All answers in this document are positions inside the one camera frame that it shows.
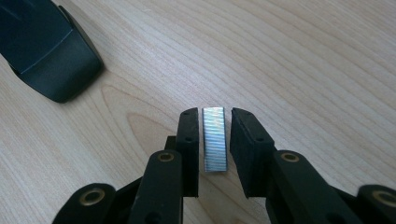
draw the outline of black plastic part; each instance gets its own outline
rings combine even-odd
[[[246,110],[233,108],[230,151],[246,197],[265,197],[275,142]]]
[[[128,221],[141,180],[142,178],[140,177],[122,189],[117,190],[116,198],[110,210],[112,218],[109,223],[125,224]]]
[[[175,136],[168,136],[166,138],[164,150],[176,150],[176,137]]]
[[[27,85],[64,103],[83,91],[103,63],[73,17],[50,0],[0,3],[0,53]]]
[[[53,224],[110,223],[110,219],[112,219],[110,215],[111,206],[115,196],[116,191],[107,184],[87,185],[70,197],[59,211]]]
[[[151,155],[128,223],[182,223],[181,155],[163,150]]]
[[[293,223],[362,223],[303,155],[279,150],[274,153],[273,160],[272,177],[288,205]],[[269,195],[267,203],[275,204],[274,198]]]
[[[183,196],[198,197],[198,108],[192,108],[180,114],[177,127],[176,151],[180,153],[183,158]]]
[[[367,223],[396,223],[396,190],[379,185],[366,185],[357,196],[358,214]]]

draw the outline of table surface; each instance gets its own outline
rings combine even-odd
[[[254,113],[346,192],[396,189],[394,0],[54,2],[106,69],[59,105],[0,59],[0,223],[51,223],[77,189],[137,179],[192,107],[225,107],[228,134],[233,107]],[[200,155],[185,223],[270,223],[231,156],[207,174]]]

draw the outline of wood grain surface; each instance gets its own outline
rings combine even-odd
[[[396,189],[394,0],[54,2],[106,69],[59,105],[0,59],[0,223],[51,223],[77,189],[137,179],[192,107],[224,106],[228,133],[233,107],[251,111],[346,192]],[[200,154],[185,223],[270,223],[231,156],[206,174]]]

